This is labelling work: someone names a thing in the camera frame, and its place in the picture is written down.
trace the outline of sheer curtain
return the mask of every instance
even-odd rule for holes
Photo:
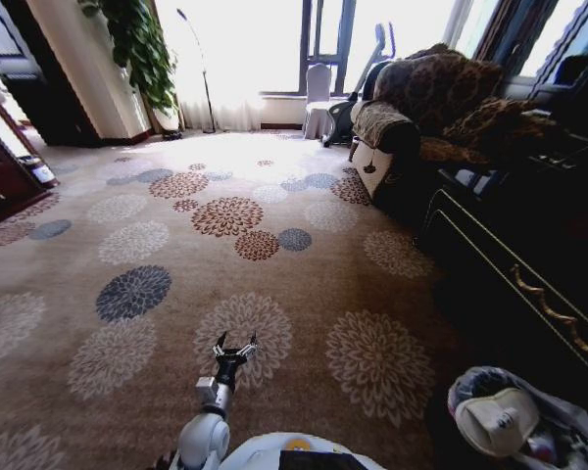
[[[261,1],[155,1],[164,37],[176,58],[174,83],[188,127],[211,129],[212,124],[201,51],[176,9],[185,14],[200,40],[216,128],[254,130],[260,128],[262,101],[254,64],[261,49],[261,11],[254,12],[253,4]]]

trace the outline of patterned carpet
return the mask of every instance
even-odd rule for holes
[[[255,329],[230,448],[301,431],[430,467],[423,409],[466,351],[346,149],[258,132],[43,154],[63,184],[0,225],[0,469],[147,467],[216,338]]]

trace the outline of potted plant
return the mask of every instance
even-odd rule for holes
[[[173,63],[161,27],[144,0],[78,0],[92,18],[102,13],[113,40],[113,59],[129,67],[131,86],[146,97],[159,124],[168,134],[178,132],[178,112],[171,80]]]

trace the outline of sofa armrest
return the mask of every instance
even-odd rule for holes
[[[351,122],[355,123],[355,121],[357,120],[357,116],[360,114],[360,112],[362,111],[362,108],[366,105],[366,103],[369,103],[369,101],[358,101],[355,106],[353,107],[353,109],[351,110]]]
[[[372,100],[361,104],[354,124],[353,131],[373,149],[387,154],[402,150],[402,154],[418,155],[417,126],[387,102]]]

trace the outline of sofa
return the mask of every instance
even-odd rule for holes
[[[420,218],[437,169],[486,172],[541,147],[550,124],[524,114],[532,103],[496,97],[501,78],[444,44],[386,66],[351,113],[353,163],[373,203]]]

